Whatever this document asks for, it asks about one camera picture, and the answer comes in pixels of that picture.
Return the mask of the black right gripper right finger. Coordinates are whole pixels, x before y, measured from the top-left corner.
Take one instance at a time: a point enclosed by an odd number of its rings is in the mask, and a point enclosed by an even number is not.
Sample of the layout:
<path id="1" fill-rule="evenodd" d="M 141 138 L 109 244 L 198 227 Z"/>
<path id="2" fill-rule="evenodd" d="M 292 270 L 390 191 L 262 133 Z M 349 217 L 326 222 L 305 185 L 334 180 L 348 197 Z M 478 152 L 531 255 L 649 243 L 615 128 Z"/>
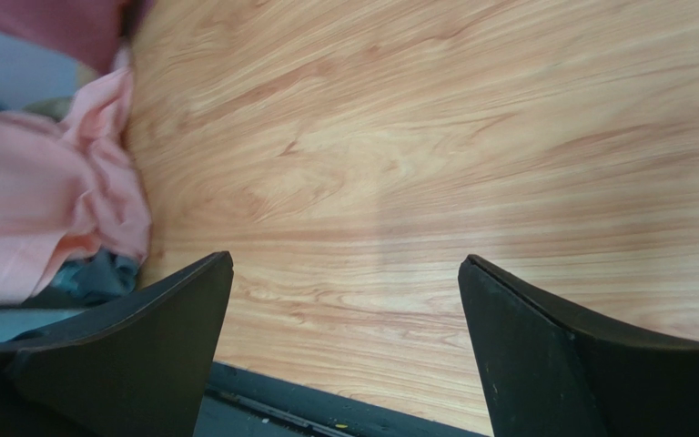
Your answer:
<path id="1" fill-rule="evenodd" d="M 699 341 L 625 323 L 476 255 L 459 288 L 498 436 L 699 436 Z"/>

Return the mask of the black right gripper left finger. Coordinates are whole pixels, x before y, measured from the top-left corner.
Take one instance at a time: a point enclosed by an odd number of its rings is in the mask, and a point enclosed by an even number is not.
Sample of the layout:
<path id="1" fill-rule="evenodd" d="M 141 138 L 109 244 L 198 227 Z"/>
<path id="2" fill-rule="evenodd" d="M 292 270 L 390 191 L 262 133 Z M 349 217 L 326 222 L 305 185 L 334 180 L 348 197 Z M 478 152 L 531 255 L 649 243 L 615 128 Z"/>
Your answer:
<path id="1" fill-rule="evenodd" d="M 0 436 L 189 436 L 233 281 L 216 252 L 0 341 Z"/>

